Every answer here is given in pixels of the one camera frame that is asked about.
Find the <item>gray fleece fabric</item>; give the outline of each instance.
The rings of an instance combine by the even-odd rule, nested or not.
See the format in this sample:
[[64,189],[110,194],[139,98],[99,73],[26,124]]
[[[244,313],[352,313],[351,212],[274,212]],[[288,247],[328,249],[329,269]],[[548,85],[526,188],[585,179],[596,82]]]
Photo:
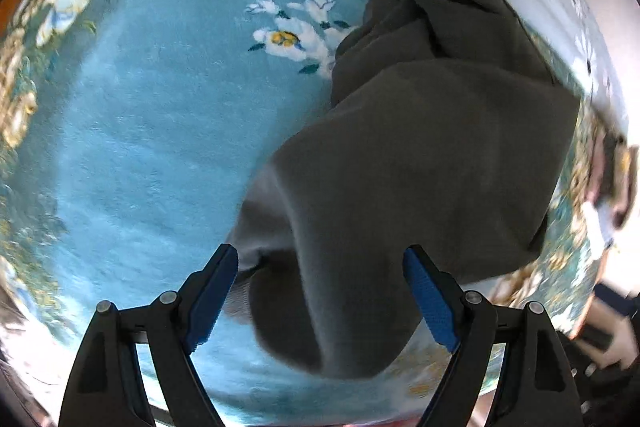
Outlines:
[[242,203],[226,310],[289,365],[369,378],[420,321],[406,247],[461,284],[539,256],[578,100],[504,0],[370,0],[332,83]]

